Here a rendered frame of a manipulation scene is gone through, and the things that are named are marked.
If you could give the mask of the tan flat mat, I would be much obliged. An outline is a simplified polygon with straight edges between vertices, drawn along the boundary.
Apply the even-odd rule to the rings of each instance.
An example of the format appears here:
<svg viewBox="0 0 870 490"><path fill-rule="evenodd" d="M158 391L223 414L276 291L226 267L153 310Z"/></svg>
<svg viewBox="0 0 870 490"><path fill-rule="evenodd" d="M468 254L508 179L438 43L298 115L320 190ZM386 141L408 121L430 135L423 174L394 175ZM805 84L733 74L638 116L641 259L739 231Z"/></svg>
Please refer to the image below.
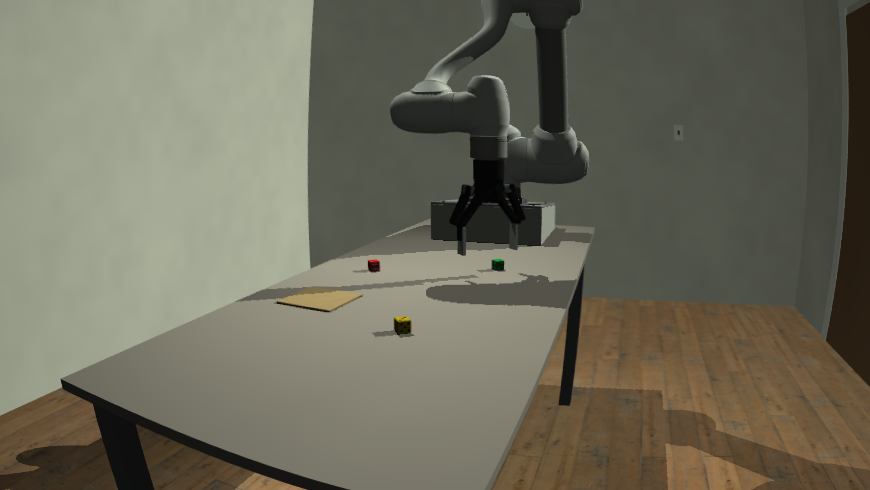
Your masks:
<svg viewBox="0 0 870 490"><path fill-rule="evenodd" d="M283 298L277 301L277 303L324 312L332 312L361 296L363 296L361 293L309 287Z"/></svg>

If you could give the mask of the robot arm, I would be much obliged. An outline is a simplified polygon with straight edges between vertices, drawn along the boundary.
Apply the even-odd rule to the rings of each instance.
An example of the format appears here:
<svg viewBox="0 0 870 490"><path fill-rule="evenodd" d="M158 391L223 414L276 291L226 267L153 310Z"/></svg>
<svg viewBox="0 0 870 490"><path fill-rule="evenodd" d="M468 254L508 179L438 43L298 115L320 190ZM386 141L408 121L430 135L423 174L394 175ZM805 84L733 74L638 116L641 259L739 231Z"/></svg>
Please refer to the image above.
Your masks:
<svg viewBox="0 0 870 490"><path fill-rule="evenodd" d="M583 2L480 1L483 28L439 61L424 81L395 97L390 105L391 119L398 128L414 133L490 136L470 137L470 157L504 159L504 184L513 183L520 204L527 203L521 197L520 183L571 183L588 171L588 150L568 125L565 33ZM467 92L452 92L446 85L455 73L501 40L512 13L524 12L535 26L540 123L528 139L509 124L507 91L498 77L474 76Z"/></svg>

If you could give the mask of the yellow die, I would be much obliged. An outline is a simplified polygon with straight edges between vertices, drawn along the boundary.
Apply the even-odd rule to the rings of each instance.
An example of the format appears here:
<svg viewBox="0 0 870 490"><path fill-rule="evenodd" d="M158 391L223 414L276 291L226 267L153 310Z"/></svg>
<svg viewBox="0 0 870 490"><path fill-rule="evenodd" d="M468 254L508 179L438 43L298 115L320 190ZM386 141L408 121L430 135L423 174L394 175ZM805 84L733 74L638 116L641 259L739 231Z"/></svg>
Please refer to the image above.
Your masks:
<svg viewBox="0 0 870 490"><path fill-rule="evenodd" d="M407 317L395 317L394 318L394 330L398 334L407 334L412 332L411 328L411 320Z"/></svg>

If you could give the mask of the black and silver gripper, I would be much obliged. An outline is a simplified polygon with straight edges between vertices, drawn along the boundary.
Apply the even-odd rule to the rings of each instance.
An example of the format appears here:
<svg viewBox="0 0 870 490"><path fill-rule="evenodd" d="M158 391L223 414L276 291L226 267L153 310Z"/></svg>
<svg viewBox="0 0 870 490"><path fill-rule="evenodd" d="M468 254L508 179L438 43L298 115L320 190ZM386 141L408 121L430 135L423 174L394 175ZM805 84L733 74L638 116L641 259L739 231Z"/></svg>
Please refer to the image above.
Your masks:
<svg viewBox="0 0 870 490"><path fill-rule="evenodd" d="M466 224L482 203L490 202L498 203L510 219L509 248L518 250L518 224L525 220L525 215L517 198L515 185L503 183L504 160L473 159L473 179L473 186L462 185L461 195L449 220L450 224L457 227L458 254L466 256ZM502 195L504 190L513 210ZM475 195L465 210L472 192Z"/></svg>

